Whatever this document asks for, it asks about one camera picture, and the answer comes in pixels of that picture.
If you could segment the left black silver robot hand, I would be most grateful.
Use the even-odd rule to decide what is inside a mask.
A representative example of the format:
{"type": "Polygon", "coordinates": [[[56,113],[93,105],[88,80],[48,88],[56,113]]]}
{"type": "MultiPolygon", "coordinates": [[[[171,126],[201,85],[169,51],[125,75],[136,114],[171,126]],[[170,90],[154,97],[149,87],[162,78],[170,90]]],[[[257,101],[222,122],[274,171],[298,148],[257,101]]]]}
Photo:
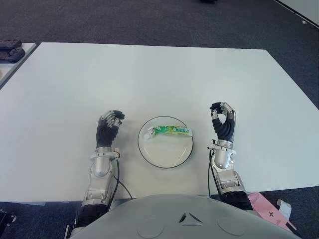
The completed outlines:
{"type": "Polygon", "coordinates": [[[118,110],[110,110],[100,116],[96,132],[97,148],[111,147],[124,118],[125,115],[118,110]]]}

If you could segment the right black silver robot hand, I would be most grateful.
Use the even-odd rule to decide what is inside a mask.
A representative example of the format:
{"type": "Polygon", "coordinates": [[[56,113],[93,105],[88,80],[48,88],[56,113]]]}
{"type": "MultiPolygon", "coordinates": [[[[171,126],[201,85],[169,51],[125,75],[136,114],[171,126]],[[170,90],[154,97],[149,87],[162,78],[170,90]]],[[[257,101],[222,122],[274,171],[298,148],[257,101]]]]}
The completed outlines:
{"type": "Polygon", "coordinates": [[[236,125],[236,112],[226,102],[213,103],[210,110],[212,125],[218,139],[233,142],[236,125]],[[226,116],[225,122],[221,122],[219,115],[226,116]]]}

